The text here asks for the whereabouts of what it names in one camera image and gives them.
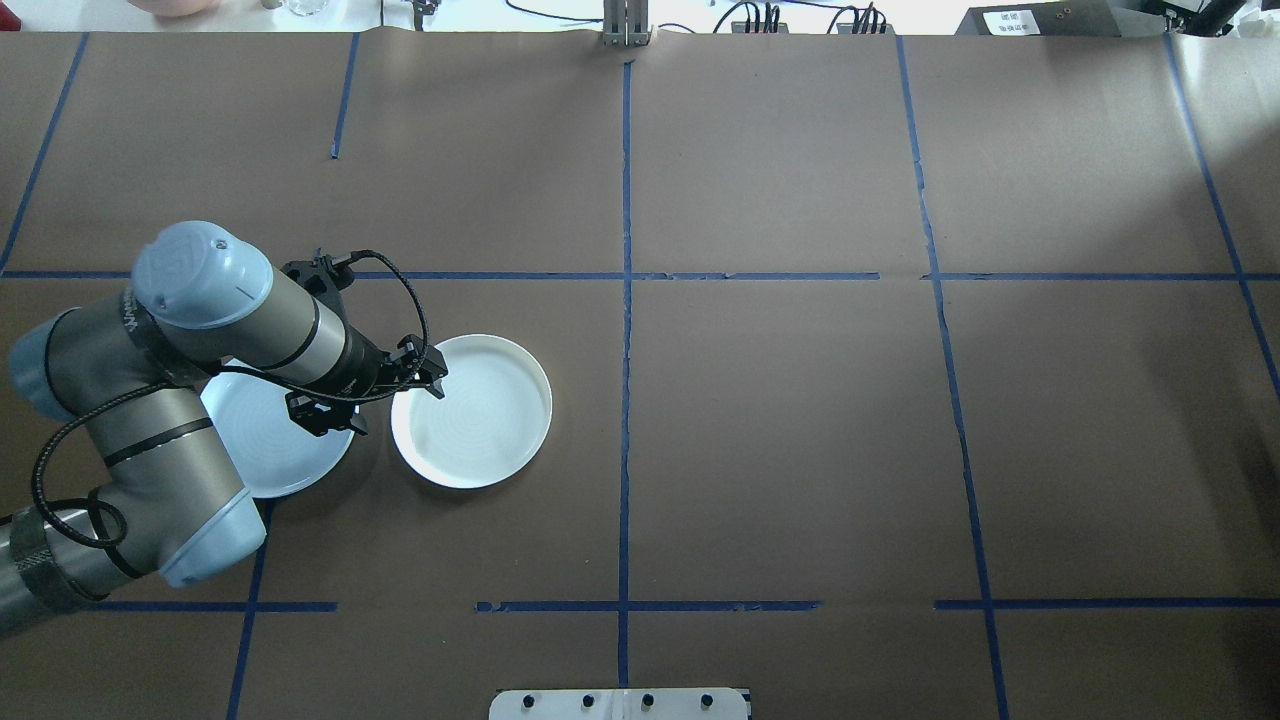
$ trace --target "white plate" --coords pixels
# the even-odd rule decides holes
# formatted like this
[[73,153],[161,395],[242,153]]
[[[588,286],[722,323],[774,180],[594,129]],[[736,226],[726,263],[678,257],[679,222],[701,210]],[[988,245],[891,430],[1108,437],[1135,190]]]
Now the white plate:
[[355,436],[343,430],[315,437],[297,427],[284,409],[287,393],[242,373],[215,375],[200,393],[253,497],[280,497],[315,483],[342,460]]
[[444,400],[411,389],[392,401],[392,437],[417,474],[481,488],[525,466],[552,427],[552,386],[527,350],[490,334],[449,338]]

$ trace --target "blue tape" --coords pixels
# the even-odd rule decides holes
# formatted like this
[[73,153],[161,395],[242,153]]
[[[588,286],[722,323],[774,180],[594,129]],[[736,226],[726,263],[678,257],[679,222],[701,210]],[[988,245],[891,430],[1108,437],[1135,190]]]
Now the blue tape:
[[822,605],[820,600],[535,600],[477,602],[476,612],[809,612]]
[[116,281],[128,279],[128,270],[13,270],[12,281]]
[[[105,600],[91,612],[244,612],[247,602],[182,600]],[[337,602],[259,602],[257,612],[337,612]]]
[[351,33],[351,50],[347,51],[347,78],[342,82],[342,102],[338,105],[338,124],[333,128],[333,145],[329,156],[334,160],[342,152],[342,128],[347,123],[347,102],[351,101],[351,81],[356,76],[356,55],[360,51],[360,33]]
[[1258,307],[1253,302],[1253,291],[1249,290],[1244,264],[1240,261],[1240,254],[1235,247],[1235,238],[1231,237],[1231,227],[1226,222],[1226,211],[1222,210],[1222,200],[1217,195],[1213,173],[1208,169],[1208,160],[1204,156],[1204,147],[1201,145],[1199,133],[1196,131],[1196,120],[1192,118],[1190,105],[1187,104],[1187,92],[1183,88],[1183,73],[1178,69],[1178,58],[1174,56],[1174,41],[1169,35],[1165,35],[1165,56],[1169,59],[1169,72],[1174,77],[1174,95],[1178,99],[1178,110],[1183,115],[1187,135],[1190,136],[1192,146],[1196,149],[1196,161],[1199,163],[1201,176],[1204,178],[1204,188],[1208,190],[1208,199],[1213,205],[1213,215],[1217,218],[1217,225],[1222,231],[1222,241],[1226,243],[1226,254],[1231,258],[1231,268],[1235,270],[1236,281],[1240,284],[1240,295],[1244,296],[1244,305],[1249,310],[1249,323],[1253,324],[1253,334],[1258,338],[1262,360],[1266,363],[1267,374],[1271,377],[1271,388],[1275,391],[1276,397],[1280,398],[1280,373],[1276,372],[1275,357],[1271,355],[1271,343],[1267,342],[1262,318],[1258,315]]
[[978,493],[973,484],[973,465],[969,459],[969,436],[965,432],[964,409],[960,406],[960,383],[956,379],[955,355],[951,350],[951,331],[947,327],[946,300],[942,296],[938,252],[933,240],[933,222],[924,195],[924,164],[920,160],[920,140],[915,127],[915,106],[911,102],[911,79],[906,65],[906,45],[896,36],[899,73],[902,77],[902,102],[906,106],[906,126],[911,140],[911,161],[915,167],[915,186],[920,202],[920,223],[924,225],[925,246],[929,254],[929,272],[933,284],[933,302],[942,334],[942,357],[947,368],[947,386],[951,391],[951,415],[960,438],[960,460],[964,470],[965,497],[969,502],[969,534],[973,538],[974,564],[978,569],[978,587],[986,603],[983,619],[987,625],[987,651],[991,656],[991,676],[996,688],[996,710],[1001,720],[1009,720],[1009,697],[1005,692],[1004,661],[1000,657],[1000,635],[996,632],[996,612],[991,606],[991,579],[987,574],[987,552],[982,539],[982,519],[978,515]]
[[271,515],[275,511],[275,501],[268,500],[262,505],[262,524],[266,525],[268,536],[262,546],[257,548],[253,559],[253,575],[248,583],[248,602],[244,603],[244,625],[241,628],[239,652],[236,653],[236,674],[232,676],[230,698],[227,702],[227,720],[236,720],[239,714],[239,696],[244,687],[244,667],[248,665],[248,646],[253,639],[253,619],[257,615],[257,594],[262,588],[262,568],[266,565],[266,543],[270,542]]
[[637,273],[637,281],[878,281],[879,273]]
[[822,607],[820,600],[637,600],[634,612],[809,612]]
[[[518,272],[483,272],[483,270],[439,270],[439,272],[406,272],[406,278],[412,281],[622,281],[623,273],[518,273]],[[384,270],[371,270],[356,273],[357,278],[385,281],[396,279],[396,275]]]
[[614,600],[549,600],[517,602],[477,602],[476,612],[617,612]]
[[995,282],[1235,282],[1231,273],[929,273],[922,281]]
[[622,423],[618,495],[618,687],[631,680],[631,61],[622,65]]
[[[980,600],[940,600],[933,603],[938,611],[977,611],[987,607]],[[1277,597],[1089,597],[1089,598],[1041,598],[1041,600],[993,600],[989,603],[996,610],[1194,610],[1261,607],[1280,609]]]
[[244,612],[244,602],[183,602],[104,600],[92,612]]
[[0,275],[9,264],[9,255],[18,242],[18,233],[22,231],[22,219],[27,217],[27,205],[31,202],[31,193],[36,190],[36,181],[40,179],[40,169],[45,167],[45,155],[49,154],[49,143],[54,140],[54,131],[58,129],[58,120],[63,117],[63,108],[67,106],[67,97],[72,92],[72,83],[76,82],[76,72],[84,58],[84,47],[88,45],[88,33],[81,33],[79,45],[76,46],[76,55],[72,65],[67,69],[67,79],[63,81],[63,91],[58,95],[58,104],[54,105],[54,114],[49,117],[49,127],[45,128],[45,137],[40,141],[40,150],[36,152],[36,161],[31,165],[31,176],[27,177],[27,187],[22,191],[22,200],[18,201],[18,210],[13,215],[13,224],[9,225],[9,238],[0,250]]

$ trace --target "black cable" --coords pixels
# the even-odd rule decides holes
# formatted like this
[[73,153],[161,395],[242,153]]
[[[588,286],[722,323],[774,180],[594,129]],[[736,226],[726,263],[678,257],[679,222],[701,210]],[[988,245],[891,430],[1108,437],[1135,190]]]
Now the black cable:
[[858,20],[859,20],[858,8],[854,8],[852,5],[845,5],[844,8],[836,10],[836,15],[831,18],[831,24],[827,26],[827,35],[831,35],[831,31],[836,29],[836,20],[840,19],[840,15],[844,15],[850,10],[854,12],[854,28],[855,29],[858,28]]
[[858,29],[855,32],[858,32],[859,35],[868,35],[867,31],[870,27],[872,19],[878,13],[879,13],[879,10],[876,9],[876,0],[872,0],[870,3],[868,3],[867,4],[867,9],[863,10],[863,22],[861,22],[861,24],[858,26]]
[[[120,512],[119,507],[111,505],[110,502],[104,502],[101,500],[93,501],[87,497],[50,502],[45,497],[45,470],[49,468],[49,461],[50,459],[52,459],[54,451],[58,450],[58,446],[67,438],[67,436],[72,434],[72,432],[76,430],[76,428],[83,425],[84,423],[92,420],[93,418],[97,418],[102,413],[106,413],[109,410],[119,407],[120,405],[124,405],[125,402],[151,395],[152,392],[156,392],[159,389],[165,389],[172,387],[175,386],[173,386],[169,382],[152,383],[146,387],[140,387],[124,395],[113,397],[111,400],[108,400],[102,405],[99,405],[97,407],[90,410],[88,413],[84,413],[79,418],[76,418],[70,423],[67,423],[65,425],[59,428],[59,430],[54,433],[52,437],[49,438],[49,442],[45,443],[45,447],[41,448],[40,455],[36,457],[36,465],[31,469],[31,500],[36,506],[36,511],[40,512],[40,516],[44,518],[46,523],[52,525],[52,528],[58,530],[59,534],[61,534],[63,537],[65,537],[72,542],[83,544],[86,547],[95,547],[99,550],[115,547],[122,542],[124,542],[125,536],[128,536],[129,533],[129,524],[124,520],[124,514]],[[64,521],[56,514],[58,510],[93,511],[95,509],[106,512],[108,515],[111,516],[113,520],[115,520],[116,525],[119,525],[120,528],[120,533],[118,536],[115,536],[114,538],[113,537],[92,538],[90,536],[86,536],[84,533],[81,533],[76,528],[68,525],[67,521]]]
[[751,9],[753,8],[755,9],[754,19],[756,22],[759,22],[759,19],[760,19],[760,6],[756,5],[755,3],[751,3],[751,0],[739,0],[737,3],[733,3],[733,5],[728,10],[724,10],[724,14],[721,15],[719,22],[716,23],[716,29],[712,31],[712,35],[716,35],[717,32],[719,32],[721,26],[724,24],[724,20],[728,19],[730,14],[733,10],[736,10],[736,9],[739,9],[739,8],[744,6],[744,5],[746,6],[746,23],[748,23],[748,26],[750,26],[751,20],[753,20],[753,15],[751,15]]
[[550,13],[539,13],[538,10],[530,10],[529,8],[521,8],[511,0],[503,0],[508,8],[512,10],[520,10],[521,13],[527,13],[530,15],[538,15],[540,18],[550,18],[553,20],[568,20],[571,23],[603,23],[604,18],[567,18],[564,15],[553,15]]
[[[387,269],[390,270],[393,275],[396,275],[396,279],[398,279],[402,286],[404,286],[404,290],[408,291],[410,299],[413,300],[413,310],[417,313],[417,322],[419,322],[419,325],[422,328],[422,342],[424,343],[425,342],[430,342],[429,328],[426,325],[426,313],[422,310],[422,302],[417,299],[417,292],[413,291],[413,286],[412,286],[412,283],[408,282],[408,278],[404,277],[404,273],[402,273],[399,270],[399,268],[397,268],[396,264],[390,261],[389,258],[387,258],[381,252],[376,252],[376,251],[372,251],[372,250],[357,250],[357,251],[352,252],[351,254],[351,263],[355,263],[357,260],[362,260],[365,258],[372,258],[372,259],[380,261],[383,265],[387,265]],[[303,393],[307,397],[311,397],[314,400],[324,400],[324,401],[328,401],[328,402],[349,402],[349,404],[358,405],[358,404],[362,404],[362,402],[375,402],[375,401],[379,401],[379,400],[387,400],[388,397],[396,395],[397,392],[408,389],[410,383],[412,383],[413,378],[416,378],[417,374],[422,370],[422,364],[424,363],[426,363],[426,354],[425,352],[419,356],[419,359],[417,359],[416,363],[413,363],[413,370],[411,373],[408,373],[408,375],[406,375],[403,380],[401,380],[399,383],[397,383],[396,387],[393,387],[389,391],[380,392],[378,395],[369,395],[369,396],[365,396],[365,397],[346,397],[346,396],[340,396],[340,395],[328,395],[328,393],[324,393],[324,392],[316,392],[314,389],[307,389],[307,388],[305,388],[302,386],[293,384],[293,383],[291,383],[291,382],[288,382],[288,380],[285,380],[283,378],[278,378],[278,377],[271,375],[269,373],[264,373],[262,370],[259,370],[257,368],[238,368],[238,366],[234,366],[234,365],[225,365],[225,366],[223,366],[223,372],[225,372],[225,373],[239,373],[242,375],[252,375],[252,377],[255,377],[255,378],[257,378],[260,380],[266,380],[269,383],[278,384],[278,386],[280,386],[280,387],[283,387],[285,389],[291,389],[293,392],[301,392],[301,393]]]
[[850,5],[831,5],[827,3],[810,3],[809,0],[778,0],[778,3],[790,3],[791,5],[808,5],[810,8],[827,8],[828,10],[840,10],[841,8],[850,6]]

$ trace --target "label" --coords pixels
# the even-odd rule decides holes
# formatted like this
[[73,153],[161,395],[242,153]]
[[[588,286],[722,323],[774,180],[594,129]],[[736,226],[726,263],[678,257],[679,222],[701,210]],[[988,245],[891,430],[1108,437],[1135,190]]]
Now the label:
[[983,13],[982,19],[987,20],[991,35],[1039,35],[1039,26],[1030,10]]

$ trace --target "white bracket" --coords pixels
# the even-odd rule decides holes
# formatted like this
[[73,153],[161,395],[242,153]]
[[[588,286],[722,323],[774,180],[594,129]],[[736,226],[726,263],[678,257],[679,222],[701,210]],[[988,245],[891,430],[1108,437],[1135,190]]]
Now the white bracket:
[[604,0],[605,45],[649,45],[649,0]]
[[733,688],[506,691],[489,720],[750,720],[750,697]]

